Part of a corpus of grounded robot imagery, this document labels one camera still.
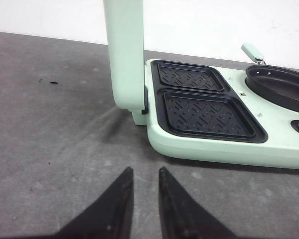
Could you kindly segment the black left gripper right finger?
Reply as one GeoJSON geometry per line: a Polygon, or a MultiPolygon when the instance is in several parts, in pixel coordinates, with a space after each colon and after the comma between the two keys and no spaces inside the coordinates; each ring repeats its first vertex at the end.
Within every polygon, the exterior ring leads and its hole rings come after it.
{"type": "Polygon", "coordinates": [[[165,168],[159,170],[159,215],[164,239],[235,239],[165,168]]]}

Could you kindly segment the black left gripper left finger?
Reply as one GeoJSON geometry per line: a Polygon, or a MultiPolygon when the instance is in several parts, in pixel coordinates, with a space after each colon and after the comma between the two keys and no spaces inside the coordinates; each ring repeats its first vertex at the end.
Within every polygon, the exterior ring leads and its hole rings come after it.
{"type": "Polygon", "coordinates": [[[134,208],[133,169],[127,167],[107,190],[63,227],[57,239],[128,239],[134,208]]]}

